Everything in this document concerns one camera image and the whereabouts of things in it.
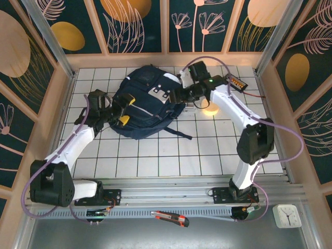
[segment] yellow circle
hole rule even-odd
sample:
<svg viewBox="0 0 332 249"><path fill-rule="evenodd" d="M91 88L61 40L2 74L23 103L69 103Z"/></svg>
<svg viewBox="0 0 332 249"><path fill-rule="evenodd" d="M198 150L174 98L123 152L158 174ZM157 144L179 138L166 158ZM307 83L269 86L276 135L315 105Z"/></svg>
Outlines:
<svg viewBox="0 0 332 249"><path fill-rule="evenodd" d="M217 106L215 103L212 103L212 101L210 101L210 105L207 108L205 108L206 106L208 106L208 101L204 99L202 101L201 108L204 108L202 111L207 116L216 115L219 111L219 106Z"/></svg>
<svg viewBox="0 0 332 249"><path fill-rule="evenodd" d="M84 47L85 39L82 32L71 23L57 22L51 29L62 48L77 51Z"/></svg>
<svg viewBox="0 0 332 249"><path fill-rule="evenodd" d="M21 24L2 10L0 20L0 72L20 77L30 64L29 37Z"/></svg>
<svg viewBox="0 0 332 249"><path fill-rule="evenodd" d="M115 20L133 22L136 17L130 18L127 1L131 5L134 14L135 9L137 9L142 19L149 14L152 5L151 0L100 0L105 11Z"/></svg>
<svg viewBox="0 0 332 249"><path fill-rule="evenodd" d="M248 18L258 27L276 26L285 12L289 0L250 0Z"/></svg>
<svg viewBox="0 0 332 249"><path fill-rule="evenodd" d="M301 53L293 55L286 66L285 79L290 91L296 92L303 87L309 75L310 64Z"/></svg>

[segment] backpack zipper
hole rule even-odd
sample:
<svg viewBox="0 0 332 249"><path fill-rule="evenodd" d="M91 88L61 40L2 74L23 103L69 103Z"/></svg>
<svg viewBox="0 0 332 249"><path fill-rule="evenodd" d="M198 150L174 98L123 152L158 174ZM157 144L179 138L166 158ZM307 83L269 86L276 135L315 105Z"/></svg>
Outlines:
<svg viewBox="0 0 332 249"><path fill-rule="evenodd" d="M150 115L151 117L155 116L155 117L159 118L160 120L162 120L162 118L159 115L153 115L152 113L148 112L147 110L145 110L143 108L140 108L140 107L138 107L136 105L133 105L133 104L131 104L131 106L145 112L146 114Z"/></svg>

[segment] clock face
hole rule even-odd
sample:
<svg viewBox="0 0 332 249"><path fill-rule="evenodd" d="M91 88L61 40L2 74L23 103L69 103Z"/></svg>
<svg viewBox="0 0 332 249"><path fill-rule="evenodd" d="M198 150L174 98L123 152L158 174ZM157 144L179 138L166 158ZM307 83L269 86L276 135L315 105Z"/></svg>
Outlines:
<svg viewBox="0 0 332 249"><path fill-rule="evenodd" d="M294 206L279 206L278 213L284 227L295 227L299 224L299 217Z"/></svg>

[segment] backpack strap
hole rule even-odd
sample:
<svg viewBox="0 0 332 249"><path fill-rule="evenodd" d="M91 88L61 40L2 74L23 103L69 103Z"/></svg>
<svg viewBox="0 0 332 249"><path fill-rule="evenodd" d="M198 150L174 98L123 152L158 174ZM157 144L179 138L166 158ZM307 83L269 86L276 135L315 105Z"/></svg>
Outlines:
<svg viewBox="0 0 332 249"><path fill-rule="evenodd" d="M183 134L183 133L180 132L180 131L175 131L175 130L173 130L173 129L171 129L171 128L168 128L168 127L165 127L165 128L164 128L164 131L167 131L167 132L169 132L169 133L171 133L171 134L173 134L173 135L182 136L182 137L184 137L185 139L192 140L192 136L189 136L189 135Z"/></svg>

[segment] flower illustration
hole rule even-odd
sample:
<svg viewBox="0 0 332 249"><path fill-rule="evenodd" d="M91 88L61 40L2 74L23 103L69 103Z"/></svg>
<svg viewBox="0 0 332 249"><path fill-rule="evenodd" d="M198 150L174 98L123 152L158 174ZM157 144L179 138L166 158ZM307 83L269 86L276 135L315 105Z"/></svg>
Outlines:
<svg viewBox="0 0 332 249"><path fill-rule="evenodd" d="M213 5L213 4L224 4L228 0L193 0L193 3L196 5L195 14L193 14L193 28L192 28L192 51L195 52L195 27L196 27L196 16L197 9L199 6L203 5Z"/></svg>
<svg viewBox="0 0 332 249"><path fill-rule="evenodd" d="M204 52L205 35L216 34L225 31L225 25L222 25L223 22L223 13L211 13L208 18L206 18L206 12L199 14L199 24L203 34L202 52Z"/></svg>
<svg viewBox="0 0 332 249"><path fill-rule="evenodd" d="M188 16L188 13L185 13L185 14L181 13L178 15L177 15L177 13L174 13L174 14L172 14L172 20L173 20L174 26L176 28L178 47L180 49L180 52L182 52L180 37L178 35L178 30L184 29L186 27L191 27L192 22L189 22L190 18Z"/></svg>
<svg viewBox="0 0 332 249"><path fill-rule="evenodd" d="M0 136L9 135L9 136L12 136L16 140L19 140L19 141L27 144L26 141L14 136L13 134L10 133L10 126L11 126L13 117L14 117L14 107L12 107L11 105L7 105L7 110L6 110L5 105L3 103L0 103ZM6 149L17 155L23 156L22 152L19 152L6 145L0 144L0 148Z"/></svg>

